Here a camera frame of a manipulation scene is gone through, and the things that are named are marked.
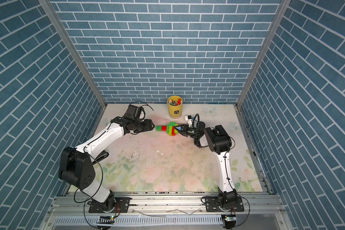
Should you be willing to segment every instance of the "yellow cup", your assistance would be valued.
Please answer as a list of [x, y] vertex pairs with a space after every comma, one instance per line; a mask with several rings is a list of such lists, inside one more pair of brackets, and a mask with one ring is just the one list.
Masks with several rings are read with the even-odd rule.
[[[174, 100], [176, 102], [181, 101], [181, 103], [177, 106], [173, 106], [169, 104], [169, 99]], [[183, 99], [179, 96], [171, 96], [167, 99], [167, 107], [169, 109], [169, 115], [171, 118], [179, 118], [181, 116], [181, 109], [183, 108]]]

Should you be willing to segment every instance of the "black mounting plate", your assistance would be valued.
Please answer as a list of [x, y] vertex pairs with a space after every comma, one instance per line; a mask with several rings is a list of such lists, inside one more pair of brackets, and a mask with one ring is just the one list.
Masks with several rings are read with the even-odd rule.
[[[120, 205], [120, 213], [126, 213], [128, 212], [128, 208], [129, 208], [129, 202], [130, 202], [130, 198], [129, 197], [115, 197], [116, 203], [118, 203]], [[116, 213], [119, 212], [118, 209], [118, 205], [116, 204]], [[89, 206], [89, 213], [103, 213], [105, 214], [105, 212], [103, 212], [101, 209], [98, 209], [98, 207], [96, 205], [93, 206]]]
[[[226, 212], [220, 208], [217, 196], [205, 196], [204, 200], [206, 203], [206, 212]], [[238, 200], [233, 206], [235, 212], [244, 211], [243, 201], [240, 196], [238, 196]]]

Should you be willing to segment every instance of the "wire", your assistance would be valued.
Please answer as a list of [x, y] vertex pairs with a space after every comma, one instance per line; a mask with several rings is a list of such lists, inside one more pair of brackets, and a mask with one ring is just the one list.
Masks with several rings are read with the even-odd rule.
[[86, 218], [86, 211], [85, 211], [86, 202], [89, 201], [90, 199], [92, 199], [92, 198], [97, 194], [97, 192], [98, 192], [98, 191], [100, 190], [100, 188], [101, 188], [102, 181], [103, 181], [103, 170], [102, 170], [101, 164], [100, 164], [96, 159], [94, 159], [93, 157], [92, 157], [92, 159], [93, 159], [94, 161], [96, 161], [97, 164], [98, 164], [98, 165], [100, 166], [100, 168], [101, 168], [101, 182], [100, 182], [99, 188], [98, 188], [97, 191], [93, 194], [93, 196], [87, 198], [85, 201], [82, 201], [82, 202], [78, 202], [78, 201], [75, 200], [75, 194], [76, 194], [76, 192], [77, 192], [78, 190], [80, 190], [80, 189], [77, 189], [77, 190], [75, 191], [75, 193], [74, 193], [73, 199], [74, 199], [74, 202], [76, 202], [76, 203], [78, 203], [78, 204], [84, 203], [84, 204], [83, 204], [83, 216], [84, 216], [84, 219], [86, 220], [87, 224], [88, 224], [89, 226], [93, 227], [93, 228], [99, 229], [99, 228], [97, 228], [97, 227], [92, 226], [92, 225], [88, 222], [88, 220], [87, 220], [87, 218]]
[[230, 185], [231, 189], [234, 191], [234, 188], [231, 186], [231, 183], [230, 183], [229, 174], [227, 173], [227, 168], [226, 168], [226, 154], [227, 154], [227, 152], [226, 152], [225, 155], [224, 155], [226, 179], [229, 181], [229, 185]]
[[241, 224], [239, 224], [239, 225], [236, 225], [235, 227], [239, 227], [240, 225], [242, 225], [243, 223], [245, 223], [246, 222], [246, 220], [248, 219], [248, 216], [249, 216], [249, 213], [251, 212], [251, 205], [249, 204], [249, 201], [245, 198], [245, 197], [242, 197], [242, 196], [240, 196], [241, 198], [243, 198], [243, 199], [245, 199], [246, 201], [247, 201], [247, 203], [248, 203], [248, 215], [246, 216], [246, 218], [245, 218], [245, 220], [241, 223]]
[[85, 207], [86, 207], [86, 203], [83, 204], [83, 216], [84, 216], [84, 219], [86, 220], [87, 224], [88, 224], [89, 226], [91, 226], [92, 228], [99, 229], [99, 228], [97, 228], [97, 227], [92, 226], [92, 225], [88, 222], [88, 220], [87, 220], [87, 218], [86, 218], [86, 210], [85, 210]]
[[[227, 173], [227, 168], [226, 168], [226, 154], [227, 154], [227, 152], [226, 152], [225, 155], [224, 155], [226, 179], [229, 181], [229, 185], [230, 185], [230, 187], [232, 188], [232, 190], [234, 190], [234, 188], [233, 188], [233, 187], [231, 186], [231, 184], [230, 184], [229, 174]], [[242, 196], [240, 196], [240, 197], [243, 198], [243, 199], [245, 199], [245, 200], [247, 201], [249, 210], [248, 210], [248, 215], [246, 216], [245, 220], [244, 220], [241, 224], [236, 225], [236, 226], [234, 226], [234, 227], [239, 227], [240, 225], [242, 225], [243, 223], [245, 223], [246, 220], [248, 219], [249, 213], [251, 212], [251, 206], [250, 206], [250, 204], [249, 204], [249, 201], [248, 201], [245, 197], [242, 197]]]
[[232, 150], [234, 147], [235, 147], [235, 145], [236, 145], [236, 143], [235, 143], [235, 140], [234, 140], [234, 138], [232, 138], [231, 136], [229, 136], [233, 141], [234, 141], [234, 146], [233, 147], [231, 147], [230, 149], [229, 149], [229, 151], [230, 150]]
[[119, 213], [118, 213], [118, 215], [116, 215], [116, 205], [115, 205], [115, 216], [114, 216], [114, 219], [116, 217], [120, 216], [120, 205], [119, 205], [119, 203], [116, 203], [116, 204], [118, 205]]
[[151, 108], [152, 109], [152, 111], [154, 111], [153, 110], [153, 108], [149, 105], [149, 104], [147, 104], [147, 102], [143, 102], [143, 101], [141, 101], [141, 100], [136, 100], [135, 102], [142, 102], [142, 103], [144, 103], [144, 105], [147, 105], [149, 108]]
[[[194, 126], [194, 121], [197, 121], [197, 127]], [[192, 120], [192, 127], [196, 129], [196, 132], [194, 134], [194, 138], [193, 138], [193, 143], [194, 145], [197, 145], [198, 141], [199, 141], [199, 136], [198, 136], [198, 133], [199, 133], [199, 114], [197, 113], [193, 120]]]
[[231, 208], [231, 212], [230, 212], [230, 215], [232, 215], [232, 212], [234, 211], [234, 215], [236, 215], [235, 213], [235, 209], [234, 209], [234, 206]]
[[99, 135], [96, 139], [94, 139], [93, 141], [91, 141], [91, 142], [89, 142], [88, 144], [86, 144], [85, 146], [84, 146], [84, 148], [83, 148], [83, 152], [85, 153], [86, 151], [85, 151], [85, 149], [86, 149], [86, 147], [88, 146], [88, 145], [90, 145], [92, 142], [94, 142], [95, 140], [97, 140], [97, 139], [99, 139], [105, 132], [106, 132], [106, 130], [103, 132], [103, 133], [101, 133], [101, 135]]

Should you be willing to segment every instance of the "white table surface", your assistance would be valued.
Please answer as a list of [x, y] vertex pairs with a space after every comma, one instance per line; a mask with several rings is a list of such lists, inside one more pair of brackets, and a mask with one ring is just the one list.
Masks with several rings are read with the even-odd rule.
[[[186, 124], [184, 116], [194, 116], [196, 113], [199, 113], [200, 121], [205, 122], [206, 127], [221, 124], [236, 142], [230, 152], [230, 168], [237, 191], [262, 191], [233, 105], [183, 104], [182, 116], [178, 119], [168, 115], [166, 104], [150, 106], [154, 111], [144, 106], [146, 118], [156, 126], [170, 122]], [[96, 133], [114, 117], [123, 116], [127, 107], [128, 104], [108, 104]], [[215, 110], [217, 114], [206, 112], [205, 109]], [[217, 191], [219, 170], [216, 153], [208, 147], [199, 149], [193, 144], [193, 138], [179, 133], [169, 136], [155, 128], [138, 135], [126, 134], [106, 151], [109, 157], [100, 162], [104, 171], [103, 185], [112, 191]], [[98, 164], [94, 167], [96, 178], [100, 180], [101, 169]], [[75, 191], [75, 187], [72, 186], [69, 191]]]

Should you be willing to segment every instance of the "enclosure wall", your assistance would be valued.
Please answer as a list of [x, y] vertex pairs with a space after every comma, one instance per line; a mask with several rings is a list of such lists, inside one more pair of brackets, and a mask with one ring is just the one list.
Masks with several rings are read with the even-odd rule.
[[37, 0], [0, 1], [0, 230], [38, 228], [101, 106]]
[[242, 111], [293, 227], [345, 229], [345, 1], [291, 1]]
[[108, 103], [235, 103], [280, 0], [51, 1]]

